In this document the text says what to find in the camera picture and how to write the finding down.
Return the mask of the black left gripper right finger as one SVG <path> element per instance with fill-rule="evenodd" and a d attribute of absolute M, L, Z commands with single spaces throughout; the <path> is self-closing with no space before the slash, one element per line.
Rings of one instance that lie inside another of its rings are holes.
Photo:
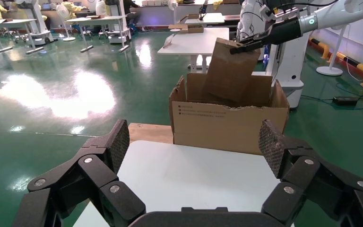
<path fill-rule="evenodd" d="M 280 181 L 263 214 L 289 227 L 312 201 L 340 227 L 363 227 L 363 178 L 326 161 L 304 140 L 285 136 L 270 120 L 260 127 L 259 149 Z"/>

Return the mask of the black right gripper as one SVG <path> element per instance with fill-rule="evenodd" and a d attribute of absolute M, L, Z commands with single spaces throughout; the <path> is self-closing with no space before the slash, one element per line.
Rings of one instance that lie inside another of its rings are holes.
<path fill-rule="evenodd" d="M 302 36 L 298 17 L 272 24 L 263 33 L 255 34 L 235 43 L 236 47 L 230 49 L 230 54 L 252 52 L 261 48 L 261 45 L 282 44 Z"/>

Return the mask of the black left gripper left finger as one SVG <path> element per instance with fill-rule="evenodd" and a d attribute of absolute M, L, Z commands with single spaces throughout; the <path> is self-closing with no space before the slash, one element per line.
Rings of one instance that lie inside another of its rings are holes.
<path fill-rule="evenodd" d="M 129 144 L 124 119 L 108 134 L 88 139 L 70 160 L 29 182 L 12 225 L 61 227 L 78 204 L 89 200 L 109 226 L 129 226 L 146 212 L 143 201 L 118 177 Z"/>

